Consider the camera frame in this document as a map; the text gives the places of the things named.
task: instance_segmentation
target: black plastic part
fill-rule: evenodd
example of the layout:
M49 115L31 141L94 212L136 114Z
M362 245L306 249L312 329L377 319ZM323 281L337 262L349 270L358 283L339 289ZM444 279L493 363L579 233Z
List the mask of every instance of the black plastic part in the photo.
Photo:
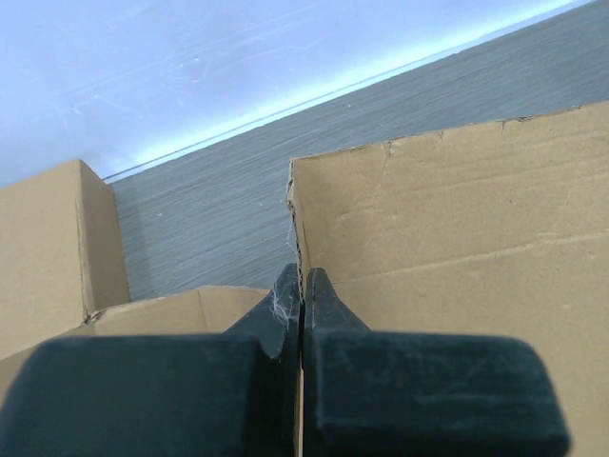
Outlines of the black plastic part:
M298 433L300 316L298 270L296 264L289 264L266 298L226 331L254 335L271 361L265 377L265 417L260 420L265 422L265 429L275 433L281 455L294 455Z
M318 395L317 349L315 340L320 330L352 330L356 335L369 331L338 297L322 268L313 268L307 277L304 299L303 378L304 378L304 429L303 456L323 455L323 444L316 424Z
M290 265L225 334L50 341L0 411L0 455L294 455L299 316Z
M304 313L304 457L566 454L558 400L525 343L369 331L318 268Z

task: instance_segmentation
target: gray carpet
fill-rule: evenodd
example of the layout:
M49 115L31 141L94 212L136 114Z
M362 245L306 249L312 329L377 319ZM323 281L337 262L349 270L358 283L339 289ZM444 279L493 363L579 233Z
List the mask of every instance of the gray carpet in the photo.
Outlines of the gray carpet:
M132 299L271 287L295 260L291 157L605 99L609 3L598 1L118 181Z

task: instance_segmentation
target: brown cardboard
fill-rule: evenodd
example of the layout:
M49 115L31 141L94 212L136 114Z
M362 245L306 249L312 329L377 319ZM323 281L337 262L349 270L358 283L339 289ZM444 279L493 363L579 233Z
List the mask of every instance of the brown cardboard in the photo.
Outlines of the brown cardboard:
M292 163L303 275L379 330L521 338L573 455L609 449L609 103Z
M114 195L83 162L0 190L0 359L128 303Z
M170 297L107 308L65 336L178 335L222 332L268 293L250 288L198 288ZM0 405L10 383L35 349L24 348L0 360Z

